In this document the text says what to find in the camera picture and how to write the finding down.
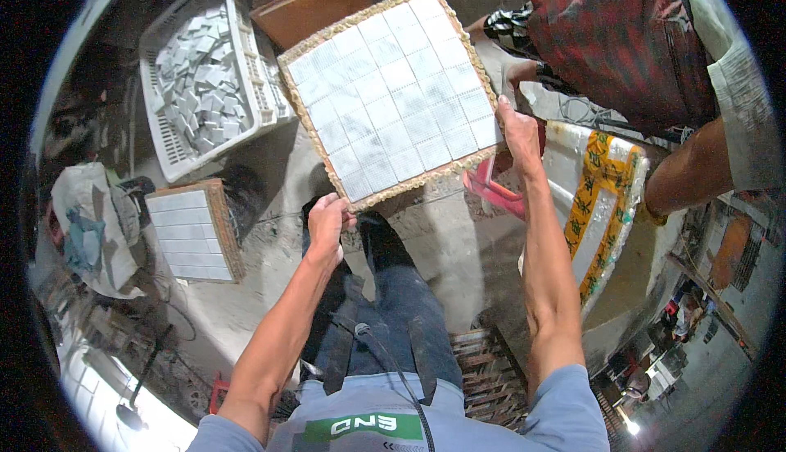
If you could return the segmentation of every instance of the plastic crate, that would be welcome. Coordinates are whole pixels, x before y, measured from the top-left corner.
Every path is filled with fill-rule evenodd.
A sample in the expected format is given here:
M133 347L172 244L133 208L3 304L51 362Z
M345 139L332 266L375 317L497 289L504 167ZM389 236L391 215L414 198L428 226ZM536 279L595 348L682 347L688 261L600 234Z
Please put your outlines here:
M187 20L200 14L207 7L220 3L226 4L230 24L230 40L237 70L240 72L241 89L251 109L252 124L247 131L222 143L210 152L200 155L192 148L185 136L178 131L174 123L167 119L163 110L156 113L152 107L153 89L158 84L156 57L168 43L172 34ZM153 145L156 147L163 176L168 182L177 181L184 175L220 158L232 147L270 131L281 122L289 121L288 118L282 121L278 120L278 114L280 114L278 109L283 95L273 94L268 77L269 70L257 50L254 31L248 18L248 10L238 0L178 0L175 2L153 21L139 39L139 72L142 76L142 92L145 95L145 109L147 110Z

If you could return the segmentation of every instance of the green logo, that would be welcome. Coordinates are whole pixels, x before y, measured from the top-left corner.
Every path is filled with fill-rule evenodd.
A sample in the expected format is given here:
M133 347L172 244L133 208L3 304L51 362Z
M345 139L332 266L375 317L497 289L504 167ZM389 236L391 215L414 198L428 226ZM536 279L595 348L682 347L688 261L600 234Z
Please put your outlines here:
M303 440L311 443L329 442L352 432L377 432L405 440L423 439L420 418L416 414L384 413L307 421Z

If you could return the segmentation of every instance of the red plaid shirt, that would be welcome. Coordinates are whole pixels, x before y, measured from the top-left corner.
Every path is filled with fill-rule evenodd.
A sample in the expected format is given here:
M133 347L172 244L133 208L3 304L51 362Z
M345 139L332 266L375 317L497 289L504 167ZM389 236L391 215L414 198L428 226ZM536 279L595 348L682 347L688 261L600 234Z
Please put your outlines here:
M716 117L705 52L681 0L531 1L540 57L645 135Z

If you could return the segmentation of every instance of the yellow tape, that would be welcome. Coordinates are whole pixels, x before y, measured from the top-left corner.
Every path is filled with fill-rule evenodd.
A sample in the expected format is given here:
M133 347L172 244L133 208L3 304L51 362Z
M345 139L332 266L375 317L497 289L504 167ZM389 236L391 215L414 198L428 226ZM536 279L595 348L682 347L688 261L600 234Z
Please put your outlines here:
M601 131L593 131L589 137L587 150L584 154L582 177L573 199L571 213L565 224L565 241L567 241L567 247L571 252L571 260L573 260L584 237L584 231L592 218L597 193L601 189L608 190L617 195L617 201L614 215L609 220L601 245L579 286L582 304L595 290L617 241L619 231L622 230L627 199L626 192L633 179L634 163L641 155L641 149L633 147L625 162L611 160L608 158L608 150L613 138Z

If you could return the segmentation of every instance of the wooden crate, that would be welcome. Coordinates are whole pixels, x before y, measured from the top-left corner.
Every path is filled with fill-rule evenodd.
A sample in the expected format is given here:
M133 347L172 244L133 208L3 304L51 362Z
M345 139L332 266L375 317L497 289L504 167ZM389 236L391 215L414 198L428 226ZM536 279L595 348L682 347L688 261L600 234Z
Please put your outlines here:
M526 378L496 326L450 338L464 381L467 418L517 432L527 416Z

